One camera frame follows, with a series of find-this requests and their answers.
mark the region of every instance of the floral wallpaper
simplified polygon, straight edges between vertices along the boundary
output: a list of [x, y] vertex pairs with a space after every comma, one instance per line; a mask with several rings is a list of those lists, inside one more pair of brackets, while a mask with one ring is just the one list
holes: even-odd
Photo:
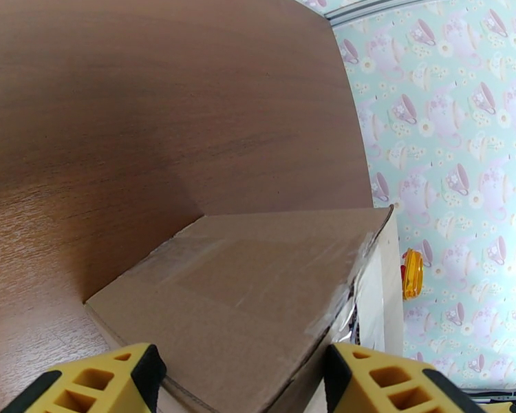
[[319, 14], [332, 12], [333, 10], [348, 6], [361, 0], [297, 0]]
[[425, 260], [405, 354], [516, 388], [516, 0], [443, 0], [335, 28], [375, 205]]

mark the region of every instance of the wooden panel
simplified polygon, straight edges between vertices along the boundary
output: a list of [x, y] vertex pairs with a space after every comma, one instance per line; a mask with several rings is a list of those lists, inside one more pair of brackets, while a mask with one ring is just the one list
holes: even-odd
[[82, 300], [201, 214], [371, 204], [296, 2], [0, 0], [0, 407], [103, 350]]

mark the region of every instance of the light blue wall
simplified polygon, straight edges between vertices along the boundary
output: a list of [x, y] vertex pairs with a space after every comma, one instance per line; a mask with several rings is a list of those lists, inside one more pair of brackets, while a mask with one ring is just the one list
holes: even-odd
[[516, 0], [445, 0], [335, 30], [375, 205], [423, 252], [409, 357], [516, 388]]
[[297, 0], [319, 14], [325, 14], [360, 0]]

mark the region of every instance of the cardboard edge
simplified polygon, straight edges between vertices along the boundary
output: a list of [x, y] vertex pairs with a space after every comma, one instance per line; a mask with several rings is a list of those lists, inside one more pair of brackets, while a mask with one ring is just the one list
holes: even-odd
[[[348, 287], [353, 286], [354, 280], [357, 278], [358, 273], [363, 269], [363, 266], [366, 265], [367, 260], [372, 254], [372, 249], [374, 248], [375, 243], [377, 243], [378, 237], [380, 236], [384, 227], [390, 220], [390, 217], [394, 212], [394, 206], [391, 204], [388, 208], [389, 211], [383, 223], [373, 233], [368, 234], [365, 237], [365, 240], [363, 241], [362, 245], [360, 246], [359, 252], [361, 253], [361, 255], [358, 257], [358, 259], [356, 259], [356, 261], [354, 262], [354, 266], [348, 273]], [[191, 225], [205, 217], [206, 216], [203, 215], [193, 223], [188, 224], [182, 230], [178, 231], [173, 237], [170, 237], [169, 240], [178, 236], [181, 232], [183, 232]], [[159, 248], [160, 246], [151, 251], [150, 254], [148, 254], [142, 261], [138, 262], [138, 264], [142, 263], [147, 258], [151, 257]], [[355, 275], [353, 280], [350, 280], [350, 276], [354, 273]], [[335, 334], [332, 331], [332, 324], [336, 321], [336, 319], [338, 319], [338, 316], [340, 315], [340, 312], [345, 305], [346, 301], [340, 301], [344, 294], [345, 292], [337, 293], [337, 296], [334, 297], [334, 299], [338, 299], [338, 301], [337, 304], [334, 305], [336, 312], [333, 313], [334, 315], [332, 315], [329, 325], [323, 328], [321, 333], [317, 334], [316, 341], [314, 342], [314, 345], [312, 346], [310, 351], [306, 353], [302, 362], [295, 368], [290, 378], [286, 381], [286, 384], [283, 385], [280, 391], [273, 397], [272, 400], [268, 402], [267, 407], [265, 406], [265, 409], [262, 411], [268, 413], [305, 411], [306, 407], [316, 394], [319, 385], [321, 384], [321, 380], [323, 378], [323, 369], [321, 367], [323, 353], [327, 346], [329, 346], [332, 343], [332, 340], [335, 337]], [[114, 333], [114, 331], [108, 328], [107, 325], [101, 320], [101, 318], [92, 308], [91, 300], [92, 298], [88, 299], [85, 303], [86, 311], [96, 324], [97, 329], [103, 336], [104, 340], [107, 342], [107, 345], [109, 345], [111, 349], [125, 346], [126, 342], [124, 342], [119, 336], [117, 336]], [[177, 400], [176, 395], [172, 395], [171, 393], [177, 394], [180, 397], [180, 401]], [[187, 398], [188, 397], [186, 394], [183, 394], [183, 392], [173, 388], [173, 386], [167, 380], [162, 382], [161, 388], [159, 390], [159, 407], [170, 408], [170, 406], [172, 405], [174, 409], [172, 413], [202, 411], [201, 409], [199, 409], [197, 405], [195, 405], [198, 404], [196, 403], [196, 400], [190, 401], [186, 400]], [[182, 401], [185, 400], [188, 402], [187, 407], [182, 407]]]
[[118, 278], [122, 277], [126, 272], [130, 271], [131, 269], [134, 269], [135, 267], [143, 264], [144, 262], [146, 262], [150, 257], [154, 256], [158, 251], [159, 249], [167, 242], [169, 242], [170, 240], [172, 240], [173, 238], [175, 238], [176, 236], [178, 236], [179, 234], [181, 234], [183, 231], [187, 230], [189, 227], [191, 227], [192, 225], [194, 225], [197, 221], [201, 220], [202, 218], [205, 218], [207, 217], [207, 215], [201, 215], [200, 217], [198, 217], [198, 219], [194, 220], [193, 222], [190, 222], [189, 224], [187, 224], [183, 229], [179, 230], [175, 235], [171, 236], [171, 237], [168, 237], [167, 239], [165, 239], [165, 241], [163, 241], [161, 244], [159, 244], [157, 247], [155, 247], [154, 249], [152, 249], [149, 253], [147, 253], [147, 255], [141, 259], [137, 264], [135, 264], [134, 266], [132, 266], [131, 268], [125, 270], [124, 272], [121, 272], [120, 274], [117, 275], [117, 277], [115, 279], [113, 279], [111, 282], [109, 282], [107, 285], [103, 286], [101, 289], [97, 290], [90, 298], [86, 299], [85, 301], [83, 301], [83, 304], [86, 305], [88, 304], [88, 302], [97, 294], [99, 294], [101, 292], [101, 290], [105, 289], [105, 287], [109, 286], [110, 284], [112, 284], [113, 282], [115, 282]]
[[380, 232], [378, 243], [382, 246], [385, 352], [402, 356], [404, 321], [397, 217], [388, 220]]
[[[109, 329], [103, 321], [101, 321], [98, 314], [88, 303], [84, 304], [84, 308], [88, 316], [96, 325], [96, 328], [105, 340], [105, 343], [109, 346], [109, 349], [115, 350], [127, 345], [126, 342], [124, 342], [119, 336], [115, 335], [114, 332]], [[163, 361], [168, 365], [168, 359], [163, 359]], [[164, 388], [164, 381], [159, 387], [157, 411], [159, 413], [187, 413], [187, 409], [183, 408], [182, 405], [178, 403], [176, 399], [174, 399], [174, 397]]]
[[[354, 262], [354, 266], [348, 274], [350, 284], [348, 287], [354, 285], [355, 279], [359, 273], [363, 270], [363, 267], [367, 265], [370, 257], [373, 254], [373, 250], [378, 245], [378, 238], [386, 227], [388, 221], [390, 221], [393, 213], [394, 206], [390, 204], [388, 207], [388, 214], [386, 215], [383, 223], [376, 229], [372, 234], [365, 237], [359, 251], [361, 255]], [[342, 298], [344, 293], [339, 293], [334, 298]], [[273, 399], [271, 404], [266, 408], [268, 413], [285, 413], [289, 411], [304, 412], [314, 395], [316, 394], [317, 388], [321, 384], [323, 378], [323, 371], [321, 368], [321, 361], [323, 359], [323, 353], [327, 346], [332, 343], [336, 334], [332, 330], [332, 325], [341, 315], [341, 311], [347, 301], [338, 301], [334, 305], [336, 312], [331, 318], [329, 326], [324, 329], [323, 333], [318, 335], [317, 342], [314, 344], [313, 349], [306, 354], [301, 364], [296, 368], [292, 376], [287, 380], [281, 391]]]

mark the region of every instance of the yellow object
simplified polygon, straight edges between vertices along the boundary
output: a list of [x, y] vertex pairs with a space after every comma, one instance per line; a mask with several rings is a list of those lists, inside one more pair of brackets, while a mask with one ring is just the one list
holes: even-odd
[[424, 267], [420, 252], [411, 248], [407, 249], [404, 266], [403, 299], [417, 297], [422, 290], [422, 269]]
[[502, 413], [512, 403], [484, 410], [428, 363], [347, 343], [329, 346], [325, 356], [329, 413]]
[[482, 409], [488, 413], [508, 413], [512, 412], [512, 403], [496, 403], [496, 404], [484, 404]]
[[51, 368], [3, 413], [154, 413], [165, 375], [156, 346], [139, 343]]

